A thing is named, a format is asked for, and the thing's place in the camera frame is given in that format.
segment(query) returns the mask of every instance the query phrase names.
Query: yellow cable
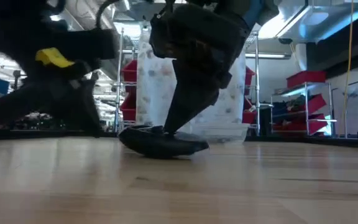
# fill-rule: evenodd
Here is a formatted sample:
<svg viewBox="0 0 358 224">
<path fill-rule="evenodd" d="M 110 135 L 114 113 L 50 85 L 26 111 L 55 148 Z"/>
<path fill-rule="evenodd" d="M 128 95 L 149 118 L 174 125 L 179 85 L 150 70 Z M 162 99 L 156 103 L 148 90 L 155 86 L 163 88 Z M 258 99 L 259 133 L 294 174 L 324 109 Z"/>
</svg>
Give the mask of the yellow cable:
<svg viewBox="0 0 358 224">
<path fill-rule="evenodd" d="M 351 26 L 350 26 L 350 34 L 349 34 L 349 62 L 347 64 L 347 74 L 346 74 L 346 85 L 345 85 L 345 100 L 343 103 L 343 111 L 342 111 L 342 123 L 341 126 L 344 126 L 345 123 L 345 113 L 347 108 L 347 87 L 349 86 L 349 77 L 351 74 L 352 68 L 352 42 L 353 42 L 353 12 L 354 12 L 354 0 L 352 0 L 352 7 L 351 7 Z"/>
</svg>

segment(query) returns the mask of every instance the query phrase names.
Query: wooden floor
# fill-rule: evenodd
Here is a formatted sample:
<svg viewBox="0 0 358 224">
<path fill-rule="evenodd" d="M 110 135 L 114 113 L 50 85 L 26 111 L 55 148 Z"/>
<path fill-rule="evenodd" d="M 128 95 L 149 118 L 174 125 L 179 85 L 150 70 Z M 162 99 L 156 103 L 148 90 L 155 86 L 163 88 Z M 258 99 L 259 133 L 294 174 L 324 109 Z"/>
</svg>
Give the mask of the wooden floor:
<svg viewBox="0 0 358 224">
<path fill-rule="evenodd" d="M 156 161 L 113 139 L 0 141 L 0 223 L 358 224 L 358 149 L 250 142 Z"/>
</svg>

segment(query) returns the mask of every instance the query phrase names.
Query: patterned fabric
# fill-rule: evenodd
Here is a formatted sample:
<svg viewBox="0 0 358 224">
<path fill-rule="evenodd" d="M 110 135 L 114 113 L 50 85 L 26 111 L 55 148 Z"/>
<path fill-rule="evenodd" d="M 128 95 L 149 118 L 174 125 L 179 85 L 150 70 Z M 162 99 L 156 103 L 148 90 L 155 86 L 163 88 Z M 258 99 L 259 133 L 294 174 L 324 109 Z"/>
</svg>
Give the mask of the patterned fabric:
<svg viewBox="0 0 358 224">
<path fill-rule="evenodd" d="M 172 60 L 157 58 L 149 44 L 150 31 L 143 30 L 139 41 L 137 66 L 138 124 L 164 125 L 177 84 Z M 190 133 L 200 123 L 241 123 L 244 104 L 246 58 L 244 53 L 232 66 L 231 82 L 221 90 L 218 102 L 186 124 L 181 131 Z"/>
</svg>

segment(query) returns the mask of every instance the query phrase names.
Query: white curtain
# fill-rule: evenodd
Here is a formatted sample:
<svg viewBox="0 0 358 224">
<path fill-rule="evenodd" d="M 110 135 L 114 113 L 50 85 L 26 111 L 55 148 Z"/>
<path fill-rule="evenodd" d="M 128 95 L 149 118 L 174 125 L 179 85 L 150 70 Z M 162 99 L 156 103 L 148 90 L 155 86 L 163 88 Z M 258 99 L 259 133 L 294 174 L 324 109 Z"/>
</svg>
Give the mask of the white curtain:
<svg viewBox="0 0 358 224">
<path fill-rule="evenodd" d="M 177 84 L 172 60 L 157 58 L 149 44 L 150 29 L 143 30 L 139 41 L 137 66 L 137 124 L 164 125 Z M 245 50 L 235 61 L 231 82 L 221 90 L 218 102 L 186 124 L 181 131 L 191 133 L 197 124 L 241 123 L 246 75 Z"/>
</svg>

